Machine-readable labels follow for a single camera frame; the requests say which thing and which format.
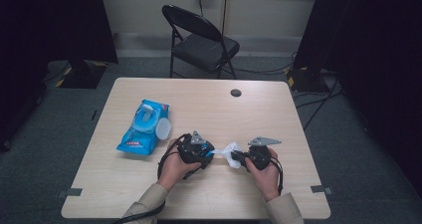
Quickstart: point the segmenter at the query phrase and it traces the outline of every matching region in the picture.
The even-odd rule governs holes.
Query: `chair seat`
[[[232,59],[239,52],[239,43],[223,37],[229,59]],[[185,40],[178,43],[171,50],[178,59],[192,64],[209,73],[218,72],[218,68],[223,64],[221,44],[212,40],[191,34]]]

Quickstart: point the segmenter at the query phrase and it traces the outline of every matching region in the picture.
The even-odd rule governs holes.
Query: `black cable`
[[[337,96],[338,94],[340,94],[341,93],[341,90],[340,90],[340,92],[338,92],[337,94],[335,94],[335,96],[332,96],[332,93],[334,92],[334,90],[335,90],[335,87],[337,86],[337,82],[338,82],[338,78],[335,80],[335,83],[334,83],[334,85],[332,86],[332,89],[331,89],[331,91],[329,92],[329,94],[328,94],[328,96],[326,96],[324,99],[322,99],[322,100],[319,100],[319,102],[321,102],[321,104],[319,104],[319,106],[316,108],[316,110],[314,111],[314,113],[311,115],[311,117],[310,117],[310,119],[308,119],[308,121],[307,121],[307,123],[304,125],[304,130],[306,130],[307,129],[307,127],[308,127],[308,125],[310,124],[310,122],[313,120],[313,118],[317,115],[317,112],[319,111],[319,109],[323,106],[323,104],[325,104],[325,102],[326,101],[328,101],[328,99],[330,99],[330,98],[333,98],[333,97],[335,97],[335,96]]]
[[[50,80],[52,80],[52,79],[54,79],[54,78],[56,78],[59,74],[61,74],[65,69],[66,69],[66,67],[69,65],[69,61],[67,61],[66,62],[66,64],[65,64],[65,66],[58,72],[58,73],[56,73],[55,75],[53,75],[52,77],[50,77],[50,78],[48,78],[48,79],[46,79],[46,80],[44,80],[43,81],[43,83],[45,83],[45,82],[49,82]]]
[[[170,146],[167,148],[167,150],[165,151],[164,155],[161,157],[160,162],[158,163],[158,170],[157,170],[157,176],[158,176],[158,178],[161,176],[161,170],[162,170],[162,167],[163,167],[164,162],[167,159],[167,157],[169,155],[171,155],[171,154],[178,153],[178,152],[170,152],[171,149],[173,149],[173,147],[177,143],[180,142],[180,139],[182,137],[186,137],[187,135],[188,135],[187,133],[181,135],[176,140],[174,140],[173,143],[171,143]],[[141,219],[141,218],[145,218],[145,217],[150,217],[150,216],[156,215],[156,214],[160,213],[162,211],[162,209],[164,209],[164,206],[165,206],[165,200],[164,200],[164,202],[160,206],[158,206],[157,208],[155,208],[153,210],[150,210],[150,211],[147,211],[147,212],[144,212],[144,213],[135,214],[135,215],[131,215],[131,216],[127,216],[127,217],[121,218],[121,219],[113,222],[112,224],[126,223],[126,222],[134,221],[134,220],[137,220],[137,219]]]
[[[113,222],[112,224],[121,224],[121,223],[131,222],[131,221],[141,219],[141,218],[145,218],[145,217],[154,216],[154,215],[160,213],[162,211],[162,209],[164,209],[164,206],[165,206],[165,200],[160,206],[158,206],[157,208],[155,208],[151,211],[131,215],[131,216],[128,216],[128,217],[123,217],[123,218],[118,219],[117,221]]]
[[[281,68],[277,68],[274,70],[268,70],[268,71],[252,71],[252,70],[245,70],[245,69],[234,69],[236,71],[239,72],[245,72],[245,73],[251,73],[251,74],[256,74],[256,75],[280,75],[280,74],[284,74],[285,72],[279,72],[284,70],[285,68],[291,66],[293,63],[289,63]]]
[[[341,94],[341,93],[342,93],[342,89],[341,89],[338,93],[336,93],[335,95],[332,95],[330,98],[334,98],[334,97],[338,96],[338,95],[339,95],[339,94]],[[297,108],[304,107],[304,106],[312,105],[312,104],[315,104],[315,103],[320,103],[320,102],[322,102],[323,100],[325,100],[325,99],[327,99],[327,98],[328,98],[328,97],[325,97],[325,98],[320,99],[320,100],[317,100],[317,101],[313,101],[313,102],[309,102],[309,103],[305,103],[305,104],[300,104],[300,105],[296,106],[296,109],[297,109]]]
[[[279,162],[279,160],[276,159],[273,156],[268,158],[267,156],[263,155],[262,153],[259,153],[259,152],[256,152],[256,151],[249,150],[249,153],[253,153],[255,155],[258,155],[261,158],[263,158],[264,160],[270,161],[271,163],[273,163],[273,165],[276,166],[277,170],[279,171],[279,194],[282,194],[282,190],[283,190],[283,167],[282,167],[282,164]]]
[[[303,96],[325,96],[325,94],[323,93],[305,93],[305,94],[299,94],[297,96],[293,96],[293,100],[295,100],[298,97],[303,97]]]
[[[204,16],[204,14],[202,13],[202,2],[201,2],[202,0],[199,0],[199,7],[201,8],[201,17],[203,17]]]
[[[224,8],[223,8],[223,24],[221,28],[221,34],[224,35],[224,28],[226,27],[226,11],[227,11],[227,0],[224,0]]]

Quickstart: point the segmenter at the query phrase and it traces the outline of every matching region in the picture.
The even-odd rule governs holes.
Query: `person's left hand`
[[[184,175],[191,171],[198,169],[201,166],[200,162],[195,163],[185,163],[179,155],[177,150],[177,145],[168,152],[169,154],[172,152],[177,152],[169,155],[167,159],[164,161],[161,176],[159,177],[157,183],[163,186],[168,192],[173,188],[173,186],[180,181]]]

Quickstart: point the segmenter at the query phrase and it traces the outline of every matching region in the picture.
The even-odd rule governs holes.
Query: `black equipment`
[[[248,152],[242,152],[238,150],[232,151],[233,160],[237,160],[240,164],[246,167],[246,170],[249,172],[248,167],[246,166],[245,158],[249,157],[254,163],[255,167],[258,170],[264,170],[270,163],[272,163],[279,170],[279,193],[282,193],[283,190],[283,168],[280,162],[271,157],[270,151],[266,145],[262,146],[250,146]]]
[[[197,139],[192,138],[192,134],[185,133],[181,135],[179,138],[177,138],[173,143],[171,143],[170,147],[168,147],[167,151],[164,153],[164,155],[161,157],[160,162],[158,163],[158,173],[157,173],[158,178],[161,175],[161,170],[164,165],[164,161],[167,159],[169,155],[176,153],[176,152],[170,152],[170,150],[175,145],[177,145],[177,150],[180,154],[180,157],[185,163],[200,162],[201,166],[199,168],[205,169],[205,167],[207,167],[208,164],[211,163],[214,157],[214,153],[212,153],[212,150],[214,150],[215,148],[209,141],[205,139],[200,138],[199,142],[196,140]],[[188,173],[186,173],[183,179],[188,178],[193,173],[195,173],[198,169],[189,171]]]

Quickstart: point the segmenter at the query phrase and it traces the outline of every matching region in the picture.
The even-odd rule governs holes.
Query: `beige sleeve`
[[[284,194],[266,203],[273,224],[303,224],[304,218],[292,193]]]
[[[140,214],[153,210],[154,208],[160,206],[165,198],[167,197],[167,190],[159,184],[152,184],[148,190],[146,190],[143,195],[140,197],[139,201],[133,202],[129,209],[124,213],[123,217]],[[136,221],[128,222],[131,224],[153,224],[157,220],[155,216],[138,219]]]

